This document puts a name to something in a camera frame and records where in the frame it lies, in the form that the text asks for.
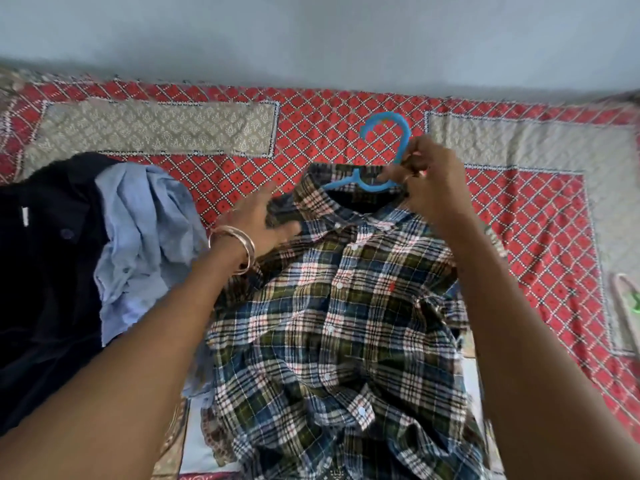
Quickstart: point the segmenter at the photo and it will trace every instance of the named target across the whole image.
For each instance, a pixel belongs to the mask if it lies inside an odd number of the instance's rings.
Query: bangle
[[[251,240],[251,237],[247,235],[244,231],[238,229],[237,227],[232,226],[220,226],[213,229],[213,233],[209,236],[209,247],[211,247],[211,236],[213,234],[227,234],[235,237],[242,245],[244,246],[244,250],[246,251],[247,262],[246,264],[240,266],[240,269],[236,271],[234,274],[244,274],[249,271],[249,268],[253,266],[255,263],[255,244]]]

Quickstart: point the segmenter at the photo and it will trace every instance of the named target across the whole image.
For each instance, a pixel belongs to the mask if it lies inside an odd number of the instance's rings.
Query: left hand
[[[220,217],[217,225],[228,225],[244,231],[255,245],[255,256],[267,254],[277,245],[287,242],[301,231],[300,223],[287,222],[274,229],[268,229],[267,204],[276,185],[268,182],[256,192],[238,201],[231,212]]]

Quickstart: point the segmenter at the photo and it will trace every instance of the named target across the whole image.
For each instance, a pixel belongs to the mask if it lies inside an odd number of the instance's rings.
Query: red diamond pattern
[[[637,118],[626,109],[469,101],[365,92],[234,88],[142,82],[47,82],[27,84],[10,110],[0,139],[0,183],[13,180],[22,149],[33,137],[45,104],[87,97],[161,102],[249,102],[280,104],[274,157],[145,155],[128,161],[155,164],[191,191],[206,225],[267,180],[290,191],[311,161],[385,164],[393,160],[399,129],[378,125],[367,141],[358,132],[373,113],[396,111],[413,135],[424,130],[427,111],[509,120],[572,121],[626,125]],[[513,168],[468,168],[479,215],[491,223],[509,252],[512,273],[531,306],[553,329],[568,353],[604,393],[619,420],[640,441],[640,365],[613,355],[607,336],[599,266],[581,175]]]

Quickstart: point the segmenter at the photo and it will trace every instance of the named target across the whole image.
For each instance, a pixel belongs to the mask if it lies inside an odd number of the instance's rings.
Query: plaid shirt
[[[272,201],[270,224],[303,230],[220,296],[212,407],[251,478],[316,478],[332,459],[353,478],[483,477],[451,251],[401,187],[322,190],[353,169],[312,164]]]

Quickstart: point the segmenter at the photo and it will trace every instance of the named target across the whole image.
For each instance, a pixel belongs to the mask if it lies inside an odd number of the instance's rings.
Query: white wall
[[[555,98],[640,88],[640,0],[0,0],[0,61],[217,84]]]

